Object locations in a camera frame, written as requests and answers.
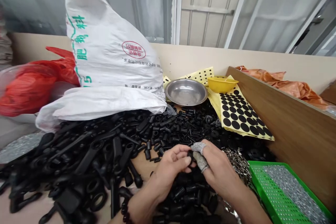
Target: black plastic ring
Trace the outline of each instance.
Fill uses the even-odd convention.
[[[101,201],[96,205],[96,201],[102,197]],[[90,204],[90,210],[92,212],[97,212],[100,209],[103,208],[103,206],[105,205],[107,201],[107,193],[106,192],[99,192],[97,193],[91,200],[91,204]]]

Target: wall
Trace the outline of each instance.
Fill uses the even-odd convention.
[[[71,51],[70,40],[65,36],[13,33],[10,38],[16,64],[57,59],[45,50],[46,46]],[[245,65],[248,69],[287,71],[285,80],[307,82],[315,92],[321,93],[336,78],[336,57],[157,43],[152,43],[152,47],[160,58],[163,74],[170,79],[212,66],[215,74],[224,75],[229,66]]]

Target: green perforated basket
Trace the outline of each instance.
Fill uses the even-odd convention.
[[[301,213],[299,208],[288,198],[277,184],[264,172],[263,167],[269,165],[283,165],[298,180],[308,195],[317,203],[330,221],[334,221],[333,215],[313,194],[313,192],[303,183],[303,181],[293,172],[286,163],[249,161],[252,181],[257,188],[257,192],[264,203],[274,224],[281,223],[311,223],[309,219]]]

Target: stainless steel bowl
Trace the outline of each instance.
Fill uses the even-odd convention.
[[[168,83],[165,92],[169,100],[181,106],[195,106],[208,98],[205,86],[191,79],[173,80]]]

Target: wooden board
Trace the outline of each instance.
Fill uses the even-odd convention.
[[[9,37],[13,41],[16,64],[58,59],[56,54],[45,49],[46,46],[71,51],[70,39],[66,36],[12,33]],[[287,71],[284,80],[307,82],[315,92],[321,93],[336,78],[336,57],[190,45],[177,46],[158,43],[151,45],[160,58],[163,76],[167,75],[171,80],[212,66],[216,75],[224,75],[229,66],[245,65],[248,69],[260,68],[270,72]]]
[[[270,150],[336,215],[336,118],[229,67],[247,101],[275,136]]]

